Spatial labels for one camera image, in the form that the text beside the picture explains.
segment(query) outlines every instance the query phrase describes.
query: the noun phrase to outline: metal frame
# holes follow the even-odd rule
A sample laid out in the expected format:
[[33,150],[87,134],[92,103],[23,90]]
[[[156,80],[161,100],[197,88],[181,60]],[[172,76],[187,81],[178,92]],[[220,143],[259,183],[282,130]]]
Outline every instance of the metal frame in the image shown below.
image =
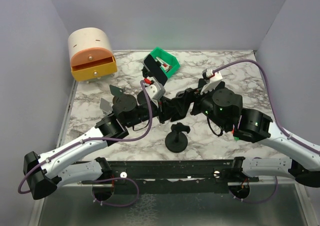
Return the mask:
[[308,226],[319,226],[314,207],[307,194],[305,186],[296,183],[296,192],[298,194],[300,204]]
[[[59,137],[57,140],[56,148],[60,147],[65,139],[66,130],[68,128],[68,123],[70,120],[70,115],[71,115],[71,111],[72,111],[72,107],[73,107],[73,102],[74,102],[76,92],[77,92],[77,87],[78,87],[78,83],[76,81],[74,81],[72,84],[70,95],[69,95],[68,104],[67,104],[67,107],[66,107],[66,110],[64,113],[63,122],[62,122],[61,130],[59,133]],[[273,177],[260,177],[259,182],[252,182],[251,184],[273,184],[273,183],[274,183]],[[280,178],[279,183],[281,183],[281,184],[282,183],[295,183],[295,181],[288,179],[288,178]],[[308,194],[307,194],[307,191],[305,190],[305,187],[303,185],[297,184],[297,183],[295,183],[295,185],[296,185],[296,190],[297,190],[297,194],[299,197],[299,201],[300,201],[300,204],[301,204],[301,207],[302,207],[302,210],[303,210],[303,213],[304,213],[304,216],[305,216],[305,219],[306,219],[308,226],[319,226],[314,208],[313,208],[312,203],[308,197]],[[72,184],[72,185],[66,185],[66,186],[93,186],[93,185]],[[99,187],[99,186],[106,186],[106,185],[105,184],[94,185],[94,187]],[[33,225],[39,224],[42,208],[44,206],[44,201],[45,201],[45,199],[41,199],[41,200],[37,200],[34,202],[32,213],[31,213],[31,218],[30,218],[28,226],[33,226]]]

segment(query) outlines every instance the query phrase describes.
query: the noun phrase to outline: screw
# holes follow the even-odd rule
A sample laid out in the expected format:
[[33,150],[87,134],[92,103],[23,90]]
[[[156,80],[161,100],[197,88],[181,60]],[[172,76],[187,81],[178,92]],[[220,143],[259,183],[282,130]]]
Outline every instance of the screw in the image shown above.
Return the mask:
[[220,172],[219,171],[214,171],[213,173],[215,178],[220,178]]
[[126,172],[122,172],[122,173],[120,174],[120,177],[126,178],[126,177],[127,177],[127,173],[126,173]]

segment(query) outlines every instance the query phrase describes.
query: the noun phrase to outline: black base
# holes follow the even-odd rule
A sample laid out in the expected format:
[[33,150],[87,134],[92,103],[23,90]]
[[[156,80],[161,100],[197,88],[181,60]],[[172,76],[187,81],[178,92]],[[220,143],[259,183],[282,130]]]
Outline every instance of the black base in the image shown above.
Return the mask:
[[170,132],[165,137],[165,146],[169,151],[179,153],[187,148],[188,139],[182,132],[178,134],[178,140],[176,140],[176,135],[176,132]]
[[103,187],[93,187],[92,188],[92,194],[94,197],[99,201],[106,201],[108,200],[112,195],[113,191],[108,191]]
[[246,198],[250,194],[250,187],[248,185],[245,185],[243,188],[241,185],[229,186],[229,190],[237,198]]

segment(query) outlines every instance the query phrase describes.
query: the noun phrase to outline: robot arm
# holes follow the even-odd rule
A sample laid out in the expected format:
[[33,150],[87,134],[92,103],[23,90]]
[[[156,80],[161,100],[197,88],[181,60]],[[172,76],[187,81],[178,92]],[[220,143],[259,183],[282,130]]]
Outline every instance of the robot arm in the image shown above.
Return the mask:
[[[34,199],[46,197],[69,183],[111,178],[112,169],[105,158],[74,163],[96,150],[123,140],[128,136],[126,127],[149,120],[149,127],[146,133],[138,138],[140,139],[150,130],[152,117],[157,117],[160,123],[185,118],[191,103],[191,115],[202,113],[224,132],[232,131],[234,137],[240,140],[258,142],[287,156],[278,159],[235,158],[233,163],[238,171],[228,176],[230,180],[235,179],[233,173],[249,178],[263,175],[284,176],[294,178],[303,185],[320,187],[319,154],[292,141],[293,134],[290,132],[287,131],[290,137],[284,136],[267,115],[255,109],[243,108],[242,96],[225,87],[220,73],[213,72],[212,69],[205,70],[196,89],[187,88],[169,99],[164,97],[166,80],[163,75],[159,77],[158,69],[155,73],[157,65],[154,60],[147,57],[144,64],[147,68],[144,73],[151,72],[155,79],[155,82],[143,87],[143,92],[148,94],[151,103],[139,95],[138,100],[127,94],[115,96],[112,113],[84,135],[58,149],[40,155],[30,152],[24,157],[23,172]],[[320,149],[318,145],[293,136],[316,150]]]

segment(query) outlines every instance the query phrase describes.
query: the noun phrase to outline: red part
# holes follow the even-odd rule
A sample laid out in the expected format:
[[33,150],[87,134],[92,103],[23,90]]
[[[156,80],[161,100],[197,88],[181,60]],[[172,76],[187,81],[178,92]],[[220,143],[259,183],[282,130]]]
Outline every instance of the red part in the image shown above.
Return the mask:
[[144,82],[147,83],[147,84],[149,84],[149,85],[152,83],[148,78],[145,78],[145,79],[144,79]]

